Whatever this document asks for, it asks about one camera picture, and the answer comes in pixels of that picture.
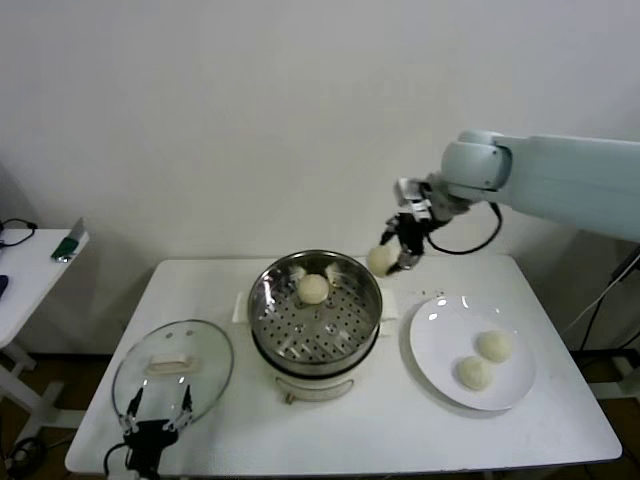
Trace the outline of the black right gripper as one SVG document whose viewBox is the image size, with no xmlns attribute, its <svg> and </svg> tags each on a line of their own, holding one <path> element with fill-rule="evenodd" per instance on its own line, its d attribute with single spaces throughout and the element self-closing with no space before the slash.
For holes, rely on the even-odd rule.
<svg viewBox="0 0 640 480">
<path fill-rule="evenodd" d="M 392 273 L 412 270 L 424 254 L 424 242 L 428 233 L 429 220 L 417 220 L 412 214 L 398 213 L 385 222 L 380 244 L 387 244 L 397 236 L 401 251 L 392 264 Z"/>
</svg>

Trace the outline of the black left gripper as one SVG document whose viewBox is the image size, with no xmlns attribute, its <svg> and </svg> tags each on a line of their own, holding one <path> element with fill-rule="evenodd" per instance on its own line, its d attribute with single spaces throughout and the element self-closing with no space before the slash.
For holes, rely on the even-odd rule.
<svg viewBox="0 0 640 480">
<path fill-rule="evenodd" d="M 178 441 L 178 431 L 192 423 L 191 386 L 186 386 L 180 408 L 174 409 L 169 420 L 142 421 L 133 432 L 143 393 L 144 388 L 140 387 L 129 401 L 126 412 L 119 415 L 122 430 L 127 433 L 123 439 L 131 452 L 126 465 L 130 470 L 157 470 L 163 451 Z"/>
</svg>

